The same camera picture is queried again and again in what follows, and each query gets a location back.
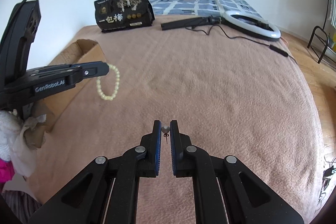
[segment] black power cord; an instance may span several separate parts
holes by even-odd
[[[22,6],[25,4],[27,0],[22,0],[22,2],[20,3],[19,7],[17,7],[17,9],[15,10],[14,14],[11,16],[11,18],[9,19],[8,23],[7,23],[7,26],[6,26],[6,29],[5,31],[3,32],[3,35],[2,35],[2,39],[5,39],[5,37],[8,35],[8,32],[12,26],[12,24],[14,23],[14,21],[16,20],[16,16],[18,15],[18,13],[20,12]],[[1,40],[1,43],[0,43],[0,52],[2,52],[2,48],[3,48],[3,41]]]
[[[315,213],[321,209],[322,207],[322,202],[325,199],[325,197],[327,196],[326,192],[323,192],[327,189],[329,182],[331,181],[332,177],[334,176],[335,172],[335,168],[333,166],[333,164],[335,163],[336,157],[333,158],[332,161],[327,161],[326,157],[324,156],[324,160],[329,163],[329,168],[325,171],[323,171],[323,181],[322,181],[322,186],[321,186],[321,191],[320,191],[320,195],[319,195],[319,201],[317,203],[317,206],[320,205],[319,208],[317,208],[315,210]]]
[[[222,28],[222,26],[220,26],[219,24],[214,24],[214,25],[212,25],[212,26],[209,28],[208,32],[206,32],[206,31],[204,31],[204,30],[201,30],[201,29],[195,29],[195,27],[191,27],[191,28],[187,28],[187,27],[185,27],[185,28],[186,28],[187,30],[190,30],[190,31],[194,31],[194,32],[204,32],[206,35],[209,35],[211,29],[212,29],[213,27],[215,27],[215,26],[219,27],[219,28],[223,31],[223,33],[226,35],[226,37],[229,38],[229,39],[243,38],[243,39],[246,39],[246,40],[248,40],[248,41],[257,43],[257,44],[259,44],[259,45],[263,45],[263,46],[269,47],[272,51],[275,51],[275,52],[281,54],[281,55],[284,56],[284,57],[289,57],[289,58],[291,58],[291,59],[297,64],[297,62],[296,62],[296,60],[294,59],[294,57],[290,56],[290,55],[288,54],[288,52],[286,52],[286,51],[284,51],[284,50],[282,50],[282,49],[280,49],[280,48],[278,48],[278,47],[275,47],[275,46],[273,46],[272,44],[265,44],[265,43],[262,43],[262,42],[258,42],[258,41],[256,41],[256,40],[250,39],[250,38],[248,38],[248,37],[241,37],[241,36],[230,37],[230,36],[227,35],[227,33],[226,33],[226,32],[224,31],[224,29]]]

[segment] blue checkered sheet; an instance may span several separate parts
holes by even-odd
[[[245,0],[149,0],[155,15],[223,16],[239,10],[261,17]]]

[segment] black metal rack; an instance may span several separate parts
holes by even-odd
[[[319,36],[318,34],[316,34],[316,30],[319,29],[323,32],[323,34],[325,34],[325,37],[326,39],[323,39],[321,36]],[[318,49],[316,49],[315,47],[313,47],[311,45],[314,37],[317,37],[319,39],[319,41],[324,45],[324,48],[322,50],[322,52],[320,53],[320,55],[317,53],[319,52]],[[325,53],[327,51],[327,49],[329,49],[334,55],[336,55],[336,52],[333,51],[333,49],[329,46],[331,44],[332,40],[330,39],[330,37],[327,35],[327,33],[324,31],[323,28],[321,28],[320,26],[316,26],[311,34],[311,37],[310,37],[310,40],[309,40],[309,43],[308,43],[308,46],[307,48],[310,48],[313,50],[313,52],[316,54],[316,56],[319,58],[319,60],[317,61],[317,63],[321,63],[321,61],[323,60],[323,57],[327,57],[328,60],[331,60],[333,63],[336,64],[336,62],[334,60],[332,60],[330,57],[326,56]],[[336,66],[333,66],[330,62],[324,60],[325,62],[327,62],[330,66],[334,67],[336,69]]]
[[[328,0],[327,12],[325,14],[325,20],[324,20],[323,28],[321,28],[320,26],[315,26],[315,28],[314,28],[314,30],[313,30],[313,32],[311,34],[308,46],[307,46],[307,48],[311,47],[311,49],[313,50],[313,52],[319,58],[319,60],[317,61],[318,64],[321,63],[321,61],[323,60],[324,56],[327,57],[329,60],[331,60],[333,63],[336,64],[336,62],[334,60],[332,60],[330,57],[328,57],[327,55],[325,55],[327,49],[329,49],[334,55],[336,55],[336,52],[334,52],[333,49],[330,47],[330,45],[333,43],[333,41],[331,40],[331,38],[327,35],[327,33],[324,30],[325,27],[326,27],[326,22],[327,22],[327,17],[328,17],[329,2],[330,2],[330,0]],[[323,34],[325,35],[325,39],[323,39],[321,36],[319,36],[318,34],[316,34],[316,30],[318,30],[318,29],[323,32]],[[311,45],[314,37],[317,37],[319,39],[319,41],[324,45],[324,48],[323,48],[322,52],[320,52],[317,48],[315,48],[315,47],[313,47]],[[328,65],[330,65],[334,69],[336,69],[336,66],[333,66],[330,62],[328,62],[326,60],[323,60],[323,61],[325,61],[326,63],[328,63]]]

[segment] wooden floor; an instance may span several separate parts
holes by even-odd
[[[325,158],[332,161],[336,157],[336,71],[323,61],[318,64],[315,53],[307,49],[307,42],[286,33],[282,37],[288,42],[313,94],[322,126]]]

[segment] white cloth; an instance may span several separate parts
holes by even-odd
[[[46,115],[29,117],[22,122],[7,111],[0,111],[0,158],[12,161],[15,172],[30,177],[36,168],[36,150],[29,149],[24,133],[34,129],[38,123],[45,122]]]
[[[9,143],[20,134],[22,122],[8,111],[0,110],[0,159],[10,161]]]

